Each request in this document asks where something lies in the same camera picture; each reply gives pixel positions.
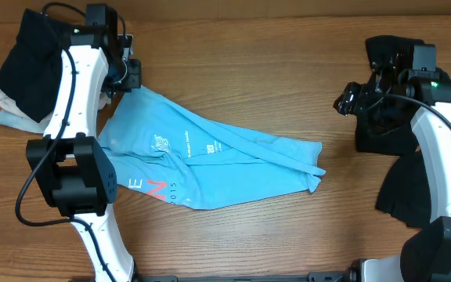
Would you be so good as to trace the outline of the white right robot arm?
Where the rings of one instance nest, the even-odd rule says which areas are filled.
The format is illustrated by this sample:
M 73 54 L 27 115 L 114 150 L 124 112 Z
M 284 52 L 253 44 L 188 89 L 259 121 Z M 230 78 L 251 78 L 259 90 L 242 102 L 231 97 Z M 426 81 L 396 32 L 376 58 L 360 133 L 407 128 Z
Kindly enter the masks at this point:
M 341 279 L 451 281 L 451 79 L 406 70 L 380 84 L 351 82 L 334 107 L 356 116 L 358 151 L 396 156 L 376 207 L 417 232 L 398 255 L 360 259 Z

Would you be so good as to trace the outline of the light blue printed t-shirt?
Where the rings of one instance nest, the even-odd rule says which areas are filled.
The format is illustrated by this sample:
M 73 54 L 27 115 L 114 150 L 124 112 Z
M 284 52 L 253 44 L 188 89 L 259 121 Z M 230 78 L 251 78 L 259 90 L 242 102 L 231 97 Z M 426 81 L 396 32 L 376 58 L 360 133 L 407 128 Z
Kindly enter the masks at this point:
M 314 192 L 325 174 L 320 142 L 211 121 L 145 87 L 124 94 L 99 144 L 120 185 L 196 210 Z

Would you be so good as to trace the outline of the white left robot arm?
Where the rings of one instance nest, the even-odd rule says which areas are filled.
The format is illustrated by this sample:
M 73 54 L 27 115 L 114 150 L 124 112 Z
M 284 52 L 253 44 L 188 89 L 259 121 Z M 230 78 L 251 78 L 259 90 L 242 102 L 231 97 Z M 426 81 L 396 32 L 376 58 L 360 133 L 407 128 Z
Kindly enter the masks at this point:
M 141 276 L 117 225 L 114 166 L 97 141 L 103 85 L 127 74 L 117 30 L 75 26 L 62 42 L 62 70 L 52 119 L 42 138 L 28 141 L 26 157 L 45 202 L 78 232 L 95 270 L 95 281 L 139 281 Z

